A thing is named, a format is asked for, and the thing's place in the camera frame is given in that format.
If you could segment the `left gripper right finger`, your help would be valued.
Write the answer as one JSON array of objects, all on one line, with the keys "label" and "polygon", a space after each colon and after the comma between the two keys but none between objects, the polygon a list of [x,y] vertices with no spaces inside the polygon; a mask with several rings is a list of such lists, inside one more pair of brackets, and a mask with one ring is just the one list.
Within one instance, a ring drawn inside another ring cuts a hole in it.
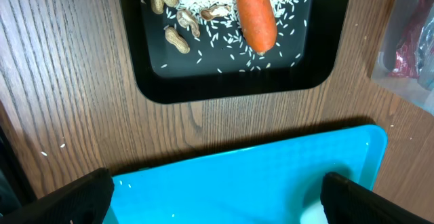
[{"label": "left gripper right finger", "polygon": [[320,200],[329,224],[432,224],[337,172],[323,177]]}]

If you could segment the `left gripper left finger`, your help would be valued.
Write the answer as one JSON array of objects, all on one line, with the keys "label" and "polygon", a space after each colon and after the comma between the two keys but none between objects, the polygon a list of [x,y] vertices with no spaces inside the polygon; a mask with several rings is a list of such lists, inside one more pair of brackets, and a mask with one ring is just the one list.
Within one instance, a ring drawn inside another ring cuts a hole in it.
[{"label": "left gripper left finger", "polygon": [[115,185],[99,168],[50,194],[1,217],[1,224],[102,223]]}]

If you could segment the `red snack wrapper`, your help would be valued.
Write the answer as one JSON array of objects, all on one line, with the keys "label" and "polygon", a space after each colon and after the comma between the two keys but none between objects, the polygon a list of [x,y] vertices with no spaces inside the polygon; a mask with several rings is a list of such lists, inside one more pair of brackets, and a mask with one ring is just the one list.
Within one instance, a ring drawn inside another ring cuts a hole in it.
[{"label": "red snack wrapper", "polygon": [[396,47],[391,77],[433,79],[433,0],[418,0]]}]

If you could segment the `orange carrot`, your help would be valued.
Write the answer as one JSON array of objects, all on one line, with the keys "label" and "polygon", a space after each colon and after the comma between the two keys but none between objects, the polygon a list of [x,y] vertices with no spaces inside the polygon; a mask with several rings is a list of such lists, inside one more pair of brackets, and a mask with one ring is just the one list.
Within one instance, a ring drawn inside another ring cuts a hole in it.
[{"label": "orange carrot", "polygon": [[277,26],[270,0],[236,0],[241,32],[258,54],[271,50],[277,40]]}]

